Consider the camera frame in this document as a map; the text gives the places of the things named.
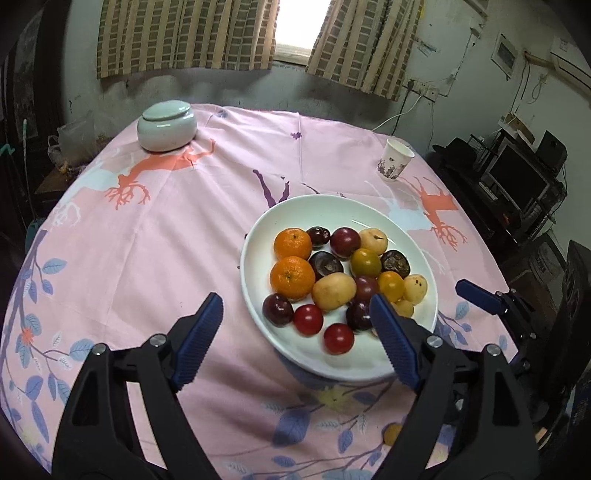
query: red cherry tomato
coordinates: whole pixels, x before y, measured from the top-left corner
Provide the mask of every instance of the red cherry tomato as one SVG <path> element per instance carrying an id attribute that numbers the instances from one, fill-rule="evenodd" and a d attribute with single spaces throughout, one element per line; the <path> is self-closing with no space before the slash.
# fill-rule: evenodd
<path id="1" fill-rule="evenodd" d="M 333 323 L 324 331 L 324 345 L 333 355 L 347 353 L 353 348 L 355 335 L 344 323 Z"/>
<path id="2" fill-rule="evenodd" d="M 311 337 L 322 330 L 324 316 L 316 305 L 302 305 L 294 312 L 293 322 L 302 335 Z"/>

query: small yellow fruit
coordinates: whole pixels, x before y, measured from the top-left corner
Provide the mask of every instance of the small yellow fruit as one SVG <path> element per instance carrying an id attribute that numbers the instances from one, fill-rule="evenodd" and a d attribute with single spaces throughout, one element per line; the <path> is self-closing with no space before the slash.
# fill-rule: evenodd
<path id="1" fill-rule="evenodd" d="M 398 438 L 400 431 L 402 430 L 402 425 L 398 425 L 396 423 L 391 423 L 386 427 L 384 430 L 384 443 L 391 447 L 394 445 L 394 442 Z"/>
<path id="2" fill-rule="evenodd" d="M 367 248 L 378 255 L 388 249 L 388 237 L 377 228 L 366 228 L 359 232 L 361 237 L 361 248 Z"/>
<path id="3" fill-rule="evenodd" d="M 412 318 L 414 315 L 414 305 L 408 300 L 400 299 L 396 303 L 393 303 L 392 307 L 402 317 Z"/>
<path id="4" fill-rule="evenodd" d="M 427 280 L 422 275 L 409 275 L 404 279 L 404 298 L 418 305 L 427 294 Z"/>

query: table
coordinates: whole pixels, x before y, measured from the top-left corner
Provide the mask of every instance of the table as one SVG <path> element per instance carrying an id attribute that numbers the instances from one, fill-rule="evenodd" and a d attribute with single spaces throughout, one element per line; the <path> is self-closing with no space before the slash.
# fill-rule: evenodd
<path id="1" fill-rule="evenodd" d="M 461 348 L 497 343 L 511 359 L 516 349 L 500 320 L 454 292 L 461 278 L 490 291 L 506 290 L 505 281 L 419 156 L 400 180 L 381 180 L 376 165 L 386 136 L 297 113 L 194 108 L 199 131 L 188 147 L 148 154 L 133 123 L 48 217 L 8 307 L 0 404 L 50 470 L 64 404 L 92 345 L 140 345 L 216 291 L 225 318 L 195 382 L 178 397 L 219 475 L 368 479 L 414 394 L 395 379 L 339 384 L 280 358 L 241 296 L 246 233 L 268 208 L 297 195 L 331 193 L 377 208 L 431 264 L 440 295 L 437 333 Z M 131 401 L 144 452 L 161 464 L 138 388 Z M 446 457 L 452 437 L 444 426 L 431 464 Z"/>

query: curtain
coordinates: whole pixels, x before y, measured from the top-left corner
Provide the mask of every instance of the curtain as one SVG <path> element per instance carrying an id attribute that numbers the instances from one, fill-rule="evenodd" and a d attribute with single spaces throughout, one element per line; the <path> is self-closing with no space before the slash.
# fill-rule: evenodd
<path id="1" fill-rule="evenodd" d="M 270 69 L 279 0 L 103 0 L 97 78 L 158 69 Z"/>
<path id="2" fill-rule="evenodd" d="M 331 0 L 306 71 L 397 100 L 424 0 Z"/>

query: potato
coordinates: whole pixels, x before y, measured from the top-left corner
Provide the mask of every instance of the potato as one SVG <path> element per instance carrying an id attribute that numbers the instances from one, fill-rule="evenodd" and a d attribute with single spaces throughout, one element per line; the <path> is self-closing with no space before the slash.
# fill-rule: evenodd
<path id="1" fill-rule="evenodd" d="M 357 285 L 345 273 L 331 273 L 321 278 L 312 288 L 312 300 L 322 310 L 335 310 L 355 297 Z"/>

